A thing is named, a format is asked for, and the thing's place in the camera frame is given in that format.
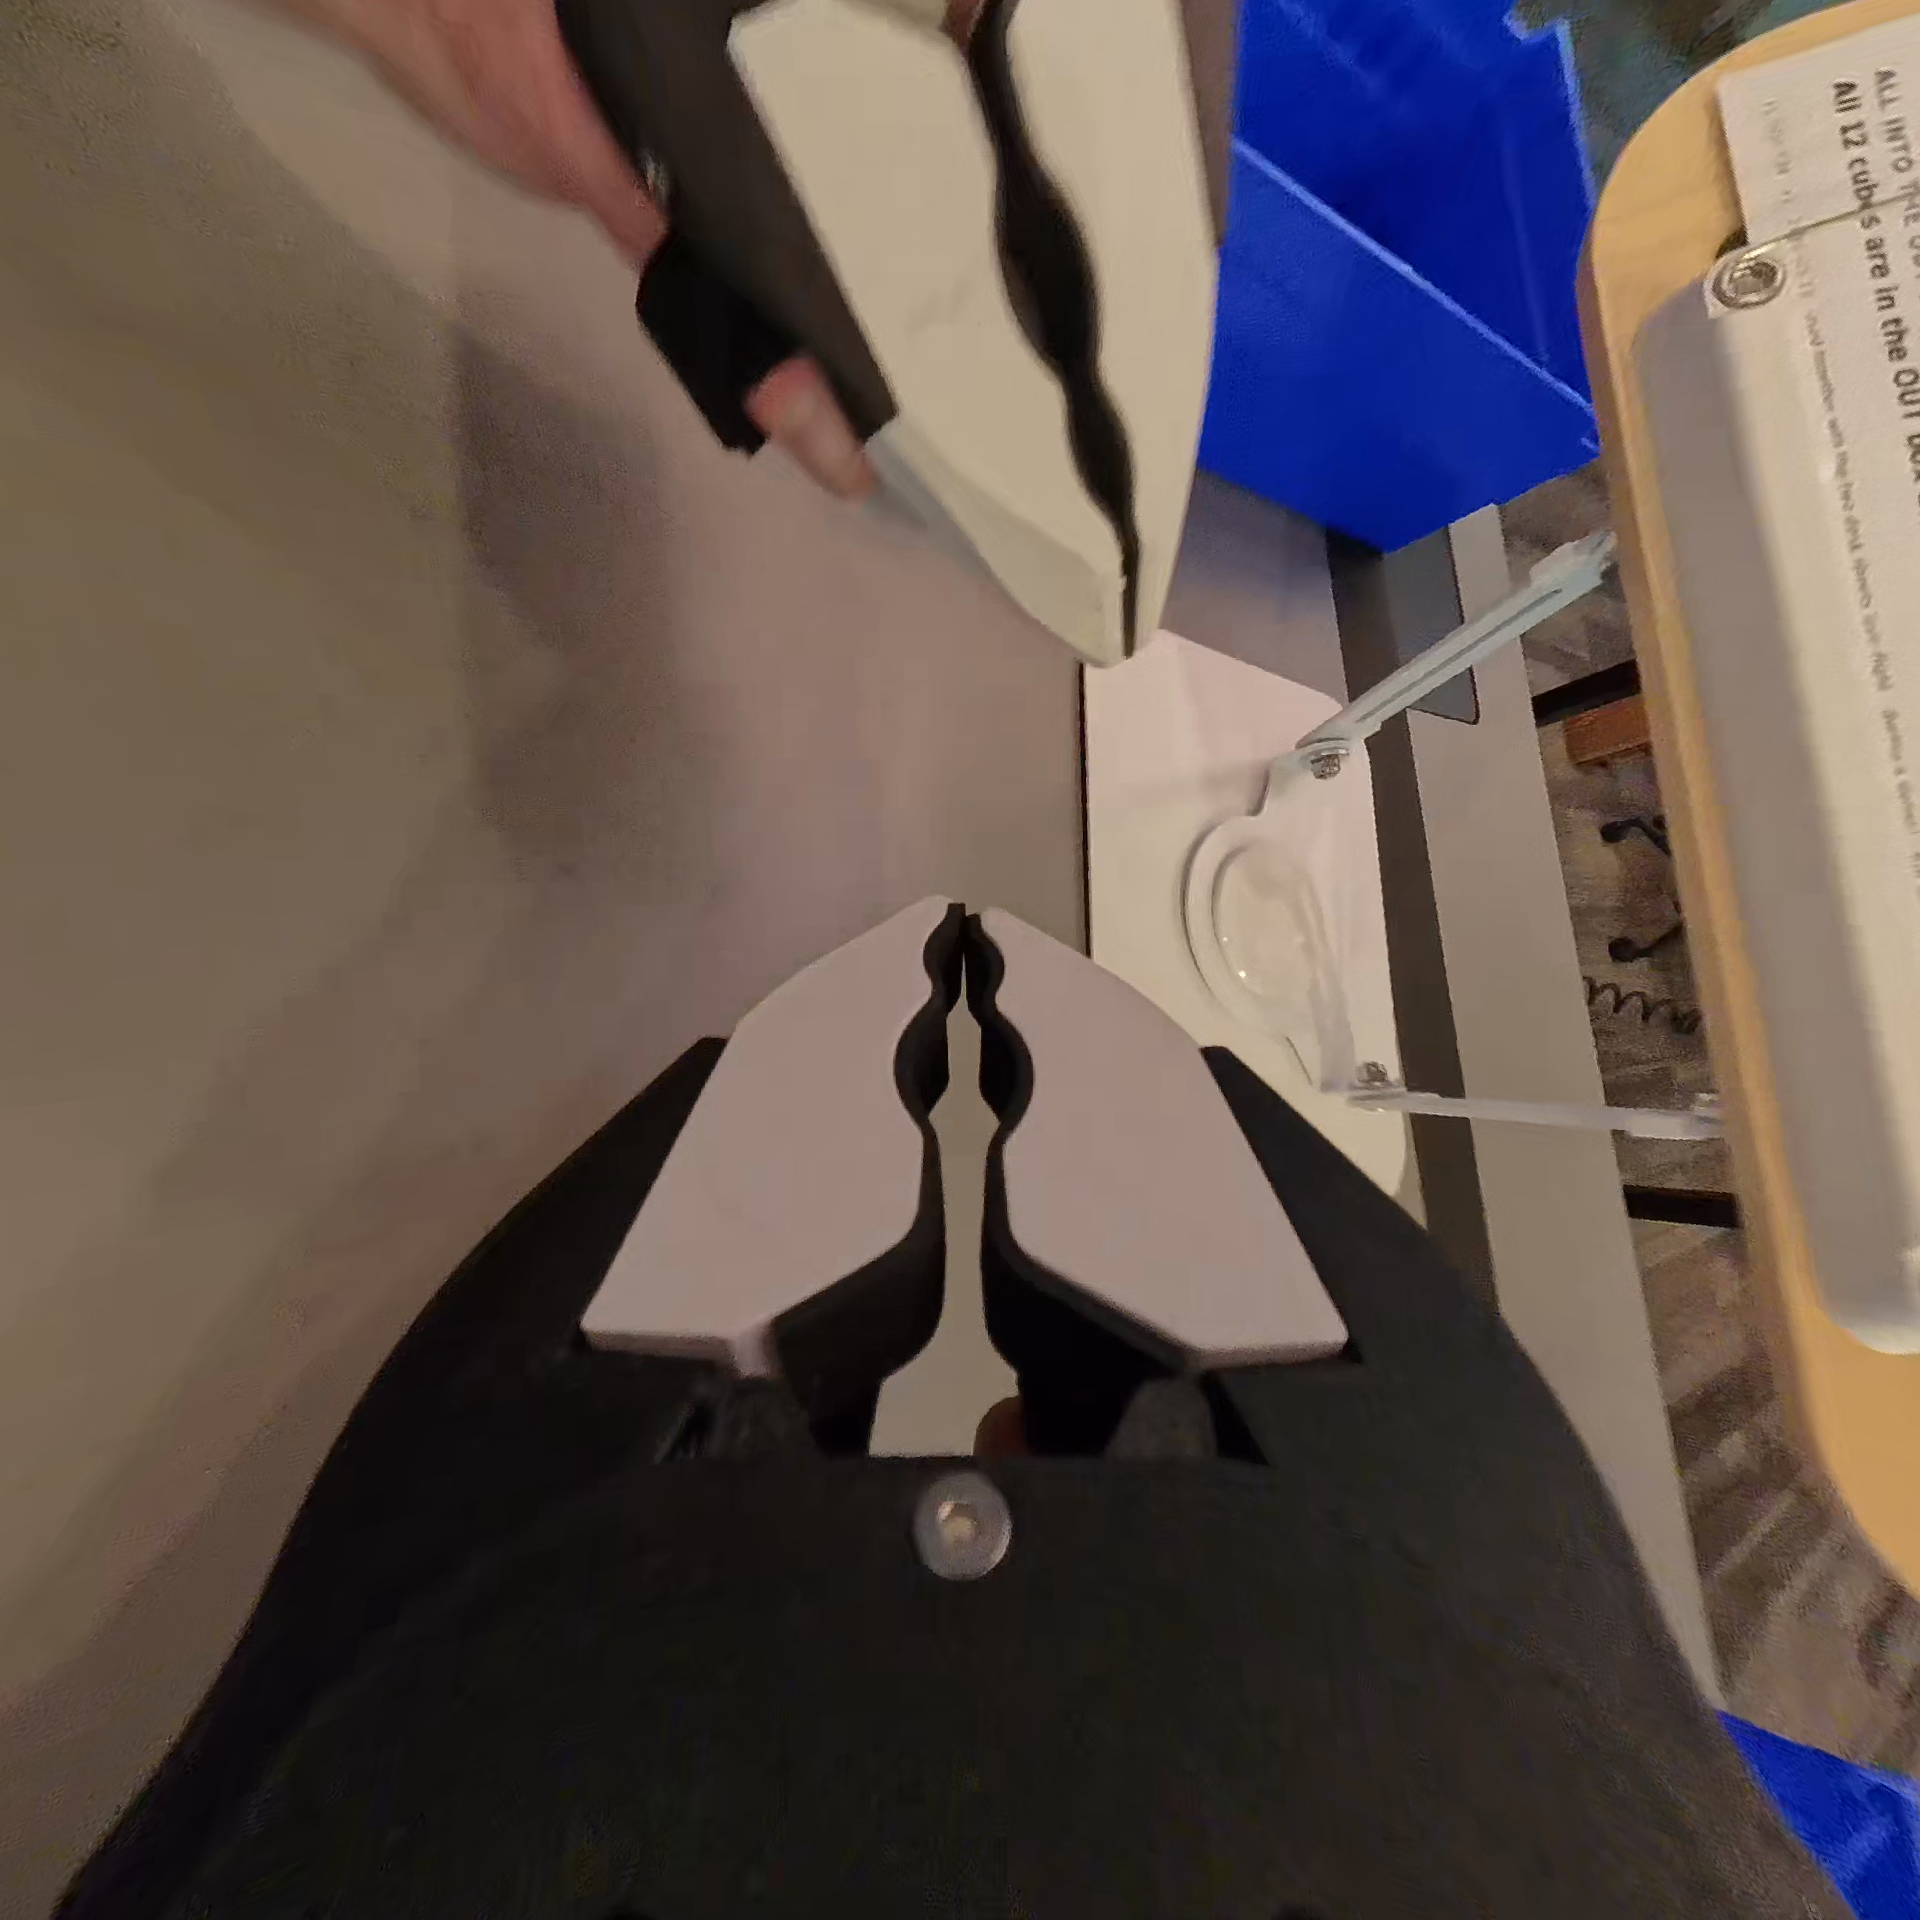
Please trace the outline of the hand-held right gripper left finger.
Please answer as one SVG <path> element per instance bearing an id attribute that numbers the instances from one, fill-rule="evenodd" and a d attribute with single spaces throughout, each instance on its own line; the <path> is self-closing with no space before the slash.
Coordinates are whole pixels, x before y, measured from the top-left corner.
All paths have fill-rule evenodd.
<path id="1" fill-rule="evenodd" d="M 624 1358 L 772 1382 L 827 1453 L 869 1453 L 882 1389 L 942 1330 L 933 1111 L 963 906 L 925 899 L 740 1016 L 581 1333 Z"/>

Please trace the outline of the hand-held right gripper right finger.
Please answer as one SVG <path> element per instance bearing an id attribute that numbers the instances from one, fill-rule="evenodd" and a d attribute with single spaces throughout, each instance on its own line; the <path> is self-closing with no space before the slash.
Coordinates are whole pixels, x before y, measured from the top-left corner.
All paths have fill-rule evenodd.
<path id="1" fill-rule="evenodd" d="M 1139 1392 L 1341 1358 L 1320 1279 L 1205 1053 L 1134 982 L 989 908 L 963 929 L 987 1330 L 1035 1453 L 1104 1453 Z"/>

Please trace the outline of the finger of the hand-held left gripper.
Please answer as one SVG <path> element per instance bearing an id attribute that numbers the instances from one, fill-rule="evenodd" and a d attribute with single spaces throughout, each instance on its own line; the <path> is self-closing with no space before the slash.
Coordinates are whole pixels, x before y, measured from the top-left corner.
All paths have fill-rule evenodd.
<path id="1" fill-rule="evenodd" d="M 987 4 L 1013 344 L 979 487 L 1023 537 L 1010 591 L 1083 662 L 1163 618 L 1213 383 L 1217 242 L 1179 4 Z"/>
<path id="2" fill-rule="evenodd" d="M 1119 550 L 1000 260 L 996 153 L 942 11 L 766 4 L 731 67 L 890 396 L 869 464 L 1083 662 L 1119 659 Z"/>

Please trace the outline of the blue plastic bin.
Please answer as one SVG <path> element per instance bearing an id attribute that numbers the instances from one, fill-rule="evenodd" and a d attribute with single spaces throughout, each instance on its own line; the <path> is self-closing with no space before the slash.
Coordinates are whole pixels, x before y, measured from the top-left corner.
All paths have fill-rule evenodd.
<path id="1" fill-rule="evenodd" d="M 1200 464 L 1391 551 L 1598 457 L 1570 28 L 1243 4 Z"/>
<path id="2" fill-rule="evenodd" d="M 1856 1917 L 1917 1917 L 1917 1783 L 1721 1714 L 1728 1738 Z"/>

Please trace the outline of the person's left hand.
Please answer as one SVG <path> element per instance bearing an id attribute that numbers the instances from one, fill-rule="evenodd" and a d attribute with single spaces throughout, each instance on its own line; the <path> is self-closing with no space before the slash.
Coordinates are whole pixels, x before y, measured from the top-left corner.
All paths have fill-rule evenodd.
<path id="1" fill-rule="evenodd" d="M 275 4 L 454 148 L 583 213 L 639 270 L 636 318 L 731 451 L 776 443 L 834 496 L 876 490 L 827 372 L 668 234 L 581 81 L 552 4 Z"/>

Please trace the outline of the white rounded mat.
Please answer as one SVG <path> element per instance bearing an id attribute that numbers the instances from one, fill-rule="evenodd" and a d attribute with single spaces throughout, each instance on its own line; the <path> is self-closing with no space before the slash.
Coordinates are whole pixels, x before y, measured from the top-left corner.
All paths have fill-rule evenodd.
<path id="1" fill-rule="evenodd" d="M 1275 843 L 1217 880 L 1217 922 L 1240 933 L 1240 1000 L 1217 1004 L 1188 951 L 1186 880 L 1200 843 L 1256 814 L 1271 763 L 1330 723 L 1340 697 L 1176 633 L 1083 675 L 1091 759 L 1091 958 L 1200 1046 L 1226 1046 L 1423 1222 L 1412 1122 L 1323 1091 L 1316 986 L 1356 1064 L 1401 1071 L 1388 969 L 1371 767 L 1299 777 Z"/>

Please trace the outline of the printed instruction sheet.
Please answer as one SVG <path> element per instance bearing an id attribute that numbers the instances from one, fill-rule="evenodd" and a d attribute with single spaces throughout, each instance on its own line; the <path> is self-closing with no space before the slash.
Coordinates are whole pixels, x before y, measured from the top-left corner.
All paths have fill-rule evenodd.
<path id="1" fill-rule="evenodd" d="M 1782 270 L 1811 487 L 1859 655 L 1841 763 L 1917 883 L 1917 16 L 1718 84 L 1744 234 Z"/>

